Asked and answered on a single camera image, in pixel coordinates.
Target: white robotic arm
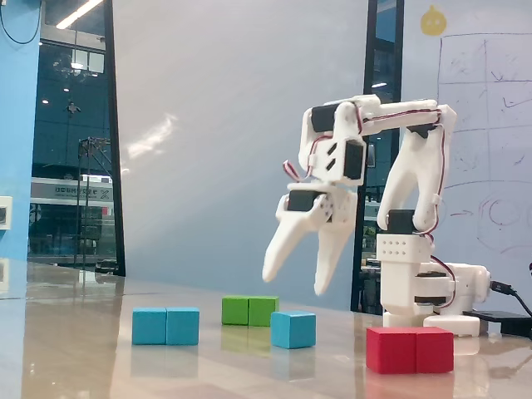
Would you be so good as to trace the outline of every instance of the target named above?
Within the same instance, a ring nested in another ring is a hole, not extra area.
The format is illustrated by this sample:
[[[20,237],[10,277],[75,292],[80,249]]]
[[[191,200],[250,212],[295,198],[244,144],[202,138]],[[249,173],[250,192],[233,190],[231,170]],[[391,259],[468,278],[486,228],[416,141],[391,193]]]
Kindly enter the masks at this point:
[[[289,194],[279,202],[276,213],[279,227],[266,251],[264,280],[271,281],[275,277],[305,234],[317,231],[319,249],[314,289],[317,294],[326,291],[354,230],[357,214],[357,194],[338,185],[363,184],[366,143],[362,138],[365,135],[398,126],[411,127],[398,162],[392,168],[394,177],[389,182],[394,183],[385,189],[387,200],[383,201],[379,213],[379,225],[387,228],[388,210],[400,208],[416,182],[424,193],[418,202],[420,216],[416,219],[426,220],[424,224],[419,223],[419,228],[425,229],[424,226],[432,223],[444,172],[441,167],[442,125],[444,118],[448,119],[451,130],[453,117],[456,115],[450,108],[438,107],[435,101],[383,105],[374,95],[355,96],[307,110],[303,115],[299,149],[299,164],[307,175],[300,178],[295,168],[285,162],[285,171],[296,183],[288,185]],[[432,134],[434,130],[438,131],[437,135]],[[314,181],[303,183],[311,176]]]
[[[377,222],[381,261],[381,304],[385,326],[436,325],[456,334],[478,334],[477,318],[461,316],[473,301],[483,302],[490,274],[483,266],[444,264],[432,256],[431,232],[448,171],[456,113],[435,101],[383,105],[377,96],[355,96],[314,107],[303,116],[299,164],[284,169],[296,183],[279,202],[279,226],[266,250],[263,279],[272,280],[305,234],[317,231],[318,265],[314,290],[324,293],[355,227],[357,194],[340,185],[364,182],[365,135],[406,127],[387,179]],[[313,177],[311,182],[304,182]],[[404,204],[415,188],[415,209]],[[435,311],[439,316],[431,316]]]

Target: ceiling light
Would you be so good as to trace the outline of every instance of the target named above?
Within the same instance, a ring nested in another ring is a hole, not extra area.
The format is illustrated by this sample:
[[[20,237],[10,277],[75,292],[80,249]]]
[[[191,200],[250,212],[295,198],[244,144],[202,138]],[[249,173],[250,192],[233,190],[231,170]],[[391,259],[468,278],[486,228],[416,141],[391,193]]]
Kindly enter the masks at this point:
[[[85,14],[87,14],[92,8],[96,7],[98,4],[103,2],[103,0],[89,0],[85,4],[83,4],[81,7],[79,7],[75,12],[73,12],[71,15],[63,19],[61,22],[59,22],[56,26],[57,29],[65,29],[66,27],[71,26],[74,21],[76,21],[78,18],[83,17]]]

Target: yellow sticker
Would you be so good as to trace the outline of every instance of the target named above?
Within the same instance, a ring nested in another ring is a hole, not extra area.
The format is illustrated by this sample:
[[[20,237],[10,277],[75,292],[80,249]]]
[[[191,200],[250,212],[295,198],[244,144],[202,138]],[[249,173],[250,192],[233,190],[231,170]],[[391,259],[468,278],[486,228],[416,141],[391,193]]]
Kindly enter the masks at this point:
[[[440,36],[447,27],[446,16],[431,6],[421,17],[421,31],[429,36]]]

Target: black cable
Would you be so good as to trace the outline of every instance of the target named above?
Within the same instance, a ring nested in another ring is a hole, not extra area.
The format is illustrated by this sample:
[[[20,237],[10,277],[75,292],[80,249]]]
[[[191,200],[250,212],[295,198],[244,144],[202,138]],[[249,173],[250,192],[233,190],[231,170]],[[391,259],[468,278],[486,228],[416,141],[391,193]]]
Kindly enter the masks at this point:
[[[13,40],[16,44],[20,44],[23,46],[26,44],[29,44],[33,42],[33,40],[35,40],[35,37],[37,37],[37,34],[39,33],[39,28],[41,27],[41,11],[42,11],[42,0],[39,2],[39,19],[37,20],[37,28],[35,29],[35,33],[33,33],[33,37],[27,42],[20,42],[9,34],[9,32],[6,29],[6,26],[3,24],[2,6],[0,6],[0,23],[2,24],[2,29],[6,33],[7,37]]]
[[[500,283],[498,281],[492,281],[490,288],[492,291],[495,291],[496,293],[502,293],[504,295],[511,295],[512,297],[515,297],[523,309],[532,317],[532,311],[529,309],[528,306],[526,306],[525,301],[519,296],[517,291],[515,291],[511,285]]]

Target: glass window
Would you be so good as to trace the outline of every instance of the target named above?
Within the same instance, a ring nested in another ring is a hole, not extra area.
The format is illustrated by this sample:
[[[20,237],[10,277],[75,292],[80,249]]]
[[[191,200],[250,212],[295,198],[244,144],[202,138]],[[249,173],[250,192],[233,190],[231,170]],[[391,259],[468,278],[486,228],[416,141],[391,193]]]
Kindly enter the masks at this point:
[[[397,0],[379,0],[377,6],[377,31],[374,48],[372,92],[383,103],[399,101],[397,88],[401,86],[395,79],[396,70],[396,14]],[[362,264],[357,281],[359,290],[358,310],[364,313],[381,314],[380,270],[375,259],[377,234],[381,232],[377,225],[377,214],[384,186],[392,167],[394,157],[394,135],[399,130],[383,131],[369,137],[368,166],[366,174],[366,201],[362,236]]]
[[[72,20],[86,3],[44,3],[28,258],[96,268],[116,241],[103,2]]]

